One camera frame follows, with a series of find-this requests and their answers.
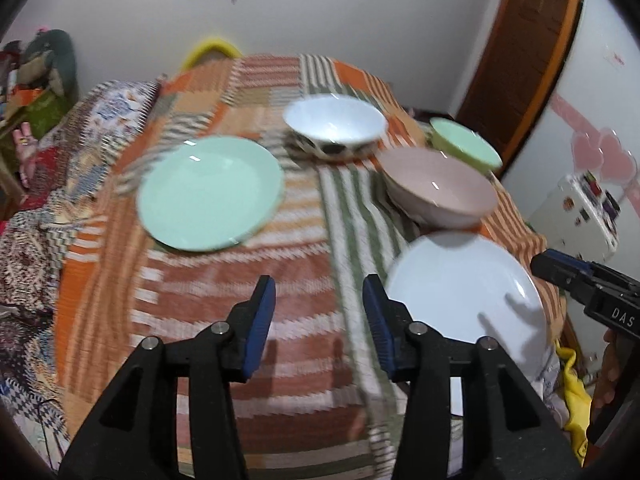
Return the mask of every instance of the stacked plates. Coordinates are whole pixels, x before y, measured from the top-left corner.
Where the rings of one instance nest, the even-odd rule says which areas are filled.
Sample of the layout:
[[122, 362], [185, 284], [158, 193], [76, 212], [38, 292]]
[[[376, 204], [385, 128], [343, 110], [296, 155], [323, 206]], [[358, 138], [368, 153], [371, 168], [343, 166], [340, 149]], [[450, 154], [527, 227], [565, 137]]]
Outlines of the stacked plates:
[[[456, 231], [418, 238], [394, 263], [386, 292], [444, 337], [496, 338], [529, 381], [542, 371], [542, 302], [527, 271], [497, 244]], [[451, 383], [451, 413], [463, 414], [460, 380]]]

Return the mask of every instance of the plate rim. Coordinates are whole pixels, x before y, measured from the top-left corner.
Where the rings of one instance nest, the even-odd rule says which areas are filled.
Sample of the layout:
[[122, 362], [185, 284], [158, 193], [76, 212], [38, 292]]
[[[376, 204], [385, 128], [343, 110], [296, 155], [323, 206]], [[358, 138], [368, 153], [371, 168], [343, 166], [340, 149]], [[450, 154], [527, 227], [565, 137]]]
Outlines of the plate rim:
[[502, 247], [500, 244], [497, 244], [493, 240], [489, 240], [488, 238], [482, 236], [481, 234], [468, 232], [468, 231], [464, 231], [464, 230], [457, 230], [457, 229], [440, 230], [440, 231], [436, 231], [436, 232], [430, 233], [428, 235], [418, 236], [415, 240], [413, 240], [410, 244], [408, 244], [407, 247], [404, 249], [404, 251], [401, 251], [401, 253], [398, 254], [398, 256], [396, 256], [396, 258], [394, 259], [394, 261], [393, 261], [393, 263], [391, 265], [391, 268], [389, 269], [389, 272], [386, 274], [385, 290], [388, 291], [388, 289], [389, 289], [389, 287], [391, 285], [392, 276], [395, 276], [396, 273], [398, 272], [398, 263], [399, 263], [400, 259], [402, 258], [402, 254], [403, 253], [407, 253], [408, 251], [410, 251], [412, 249], [412, 247], [417, 245], [424, 238], [428, 238], [429, 240], [431, 240], [433, 237], [443, 236], [443, 235], [451, 235], [451, 234], [468, 235], [470, 238], [473, 238], [474, 240], [481, 240], [482, 243], [488, 242], [490, 246], [493, 246], [494, 248], [498, 248], [503, 253], [506, 253], [507, 256], [510, 257], [510, 259], [513, 260], [516, 264], [518, 264], [520, 266], [520, 268], [526, 274], [529, 282], [533, 286], [533, 290], [535, 290], [535, 292], [536, 292], [536, 297], [538, 298], [538, 303], [540, 304], [540, 308], [544, 312], [545, 307], [544, 307], [544, 305], [542, 305], [542, 298], [540, 298], [540, 293], [538, 292], [538, 288], [536, 287], [536, 283], [533, 281], [533, 278], [531, 277], [531, 275], [527, 272], [527, 269], [525, 269], [522, 266], [522, 264], [516, 259], [515, 256], [513, 256], [513, 254], [511, 254], [507, 249]]
[[243, 241], [249, 239], [251, 236], [253, 236], [255, 233], [257, 233], [259, 230], [261, 230], [266, 223], [273, 217], [274, 213], [277, 211], [277, 209], [280, 207], [282, 200], [284, 198], [284, 190], [285, 190], [285, 176], [284, 176], [284, 170], [282, 169], [282, 166], [280, 165], [278, 159], [264, 146], [262, 146], [261, 144], [259, 144], [258, 142], [255, 142], [254, 140], [251, 139], [247, 139], [245, 137], [237, 137], [237, 136], [209, 136], [209, 137], [193, 137], [193, 139], [187, 139], [190, 140], [191, 142], [203, 142], [203, 141], [214, 141], [214, 140], [227, 140], [227, 141], [240, 141], [242, 143], [244, 143], [245, 145], [251, 144], [252, 145], [252, 149], [253, 148], [258, 148], [258, 151], [262, 151], [262, 152], [266, 152], [274, 161], [275, 163], [275, 167], [278, 168], [278, 176], [279, 178], [279, 185], [278, 185], [278, 190], [276, 192], [276, 197], [275, 200], [273, 202], [273, 205], [265, 212], [265, 214], [260, 218], [260, 220], [258, 222], [256, 222], [256, 224], [254, 225], [253, 228], [251, 228], [250, 230], [247, 230], [245, 232], [243, 232], [241, 235], [238, 235], [235, 238], [229, 238], [228, 243], [217, 243], [217, 244], [213, 244], [211, 246], [199, 246], [197, 248], [193, 247], [193, 246], [184, 246], [184, 245], [180, 245], [180, 244], [173, 244], [173, 243], [169, 243], [165, 240], [162, 240], [156, 236], [154, 236], [154, 234], [152, 233], [151, 229], [149, 228], [148, 225], [148, 221], [145, 221], [144, 219], [144, 215], [143, 215], [143, 209], [142, 209], [142, 201], [143, 199], [143, 195], [145, 193], [145, 190], [147, 190], [148, 192], [148, 186], [149, 186], [149, 181], [152, 180], [153, 175], [158, 172], [161, 171], [162, 166], [164, 164], [166, 164], [173, 156], [175, 156], [176, 153], [178, 153], [181, 149], [184, 148], [184, 145], [186, 143], [185, 140], [182, 140], [180, 142], [180, 144], [176, 145], [174, 147], [174, 149], [172, 149], [170, 152], [168, 152], [165, 156], [163, 156], [160, 160], [158, 160], [154, 167], [151, 169], [151, 171], [149, 171], [144, 177], [143, 177], [143, 181], [140, 184], [140, 186], [138, 187], [138, 190], [136, 191], [136, 212], [138, 213], [138, 220], [140, 221], [140, 225], [142, 225], [142, 227], [144, 228], [144, 230], [146, 231], [146, 233], [151, 236], [153, 238], [153, 240], [155, 240], [156, 242], [178, 250], [178, 251], [186, 251], [186, 252], [191, 252], [191, 253], [203, 253], [203, 252], [211, 252], [211, 251], [219, 251], [219, 250], [223, 250], [223, 249], [227, 249], [229, 247], [234, 247], [236, 245], [241, 244]]

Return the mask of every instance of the white plate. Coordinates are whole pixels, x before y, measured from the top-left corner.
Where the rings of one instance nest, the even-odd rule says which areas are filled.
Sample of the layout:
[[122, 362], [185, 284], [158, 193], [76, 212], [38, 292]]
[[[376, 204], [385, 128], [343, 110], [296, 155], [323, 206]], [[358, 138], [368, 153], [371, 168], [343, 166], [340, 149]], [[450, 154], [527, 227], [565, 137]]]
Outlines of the white plate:
[[387, 124], [375, 106], [338, 94], [313, 95], [294, 101], [284, 110], [283, 118], [302, 136], [345, 146], [382, 138]]
[[[418, 238], [394, 263], [386, 292], [444, 337], [495, 337], [529, 381], [542, 371], [546, 318], [538, 291], [492, 241], [460, 231]], [[451, 413], [463, 414], [460, 380], [451, 380]]]

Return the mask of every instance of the white wall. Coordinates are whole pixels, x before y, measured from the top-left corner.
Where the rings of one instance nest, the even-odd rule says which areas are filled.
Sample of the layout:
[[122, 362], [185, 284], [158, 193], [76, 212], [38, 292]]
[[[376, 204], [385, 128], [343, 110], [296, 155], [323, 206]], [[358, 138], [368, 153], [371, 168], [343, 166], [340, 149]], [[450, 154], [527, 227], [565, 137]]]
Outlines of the white wall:
[[403, 104], [448, 110], [488, 0], [28, 0], [4, 37], [67, 30], [81, 91], [174, 73], [201, 38], [244, 53], [312, 52], [393, 83]]
[[[615, 52], [624, 66], [606, 58]], [[556, 91], [597, 130], [612, 128], [640, 162], [640, 48], [609, 0], [585, 0], [575, 41]], [[527, 218], [544, 202], [563, 175], [573, 171], [573, 129], [551, 109], [543, 113], [524, 149], [504, 177], [521, 213]], [[622, 194], [606, 183], [614, 196]], [[640, 218], [628, 200], [616, 221], [620, 246], [607, 265], [640, 279]], [[602, 358], [604, 327], [581, 314], [571, 300], [569, 313], [583, 351]], [[591, 368], [597, 369], [601, 361]]]
[[458, 84], [449, 104], [449, 114], [452, 117], [455, 117], [458, 114], [458, 111], [465, 100], [466, 91], [476, 75], [478, 65], [482, 59], [482, 54], [484, 54], [484, 48], [486, 47], [491, 31], [494, 28], [494, 21], [496, 14], [498, 13], [498, 8], [500, 7], [500, 1], [501, 0], [487, 0], [484, 14], [482, 15], [482, 20], [480, 22], [480, 27], [478, 29], [478, 34], [474, 41], [474, 46], [471, 50], [471, 54], [468, 56], [466, 65], [462, 71], [460, 79], [458, 80]]

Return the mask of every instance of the yellow cloth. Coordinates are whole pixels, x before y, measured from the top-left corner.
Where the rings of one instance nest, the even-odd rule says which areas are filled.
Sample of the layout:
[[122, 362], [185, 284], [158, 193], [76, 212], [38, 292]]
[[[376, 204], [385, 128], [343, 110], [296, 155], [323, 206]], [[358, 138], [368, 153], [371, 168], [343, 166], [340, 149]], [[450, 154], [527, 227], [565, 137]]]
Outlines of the yellow cloth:
[[569, 408], [569, 420], [564, 425], [564, 430], [571, 434], [571, 447], [582, 465], [587, 452], [591, 397], [584, 390], [584, 384], [574, 370], [575, 351], [571, 348], [562, 348], [556, 341], [556, 353], [565, 361], [562, 376], [564, 377], [564, 401]]
[[242, 56], [242, 53], [228, 41], [220, 40], [220, 38], [208, 38], [193, 47], [193, 50], [190, 51], [186, 59], [182, 62], [180, 69], [184, 71], [193, 68], [198, 64], [202, 56], [211, 51], [220, 52], [224, 56], [232, 59]]

